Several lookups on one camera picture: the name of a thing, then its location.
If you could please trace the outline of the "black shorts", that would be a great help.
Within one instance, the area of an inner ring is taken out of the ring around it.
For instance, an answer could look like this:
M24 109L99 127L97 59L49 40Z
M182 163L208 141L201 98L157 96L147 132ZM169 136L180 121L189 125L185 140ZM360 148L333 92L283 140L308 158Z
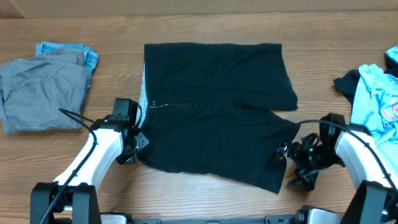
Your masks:
M280 44L147 44L141 103L145 165L280 192L300 127L277 115L298 107Z

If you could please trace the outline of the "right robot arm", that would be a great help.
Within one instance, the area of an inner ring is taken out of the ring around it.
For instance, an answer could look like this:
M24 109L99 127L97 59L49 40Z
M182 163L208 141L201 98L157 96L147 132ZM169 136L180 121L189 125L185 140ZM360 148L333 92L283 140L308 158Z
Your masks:
M312 191L318 174L338 164L347 168L356 193L343 215L304 205L293 215L266 218L266 223L397 223L397 177L376 151L367 127L333 113L316 123L318 134L299 142L288 137L277 150L281 158L289 157L296 165L295 178L288 185Z

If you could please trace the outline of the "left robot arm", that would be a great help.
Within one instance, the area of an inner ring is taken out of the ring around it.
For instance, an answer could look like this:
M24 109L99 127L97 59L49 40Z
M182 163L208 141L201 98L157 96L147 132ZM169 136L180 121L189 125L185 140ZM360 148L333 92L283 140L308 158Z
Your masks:
M139 129L139 103L117 98L113 112L92 121L86 144L51 183L39 182L30 195L31 223L132 223L127 213L100 212L97 190L111 164L135 164L148 145Z

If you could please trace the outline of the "light blue t-shirt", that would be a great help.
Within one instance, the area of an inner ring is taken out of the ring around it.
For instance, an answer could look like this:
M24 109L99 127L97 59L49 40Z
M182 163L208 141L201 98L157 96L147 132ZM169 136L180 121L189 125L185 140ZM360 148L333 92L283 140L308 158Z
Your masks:
M351 122L366 126L382 156L397 162L397 75L376 64L358 68Z

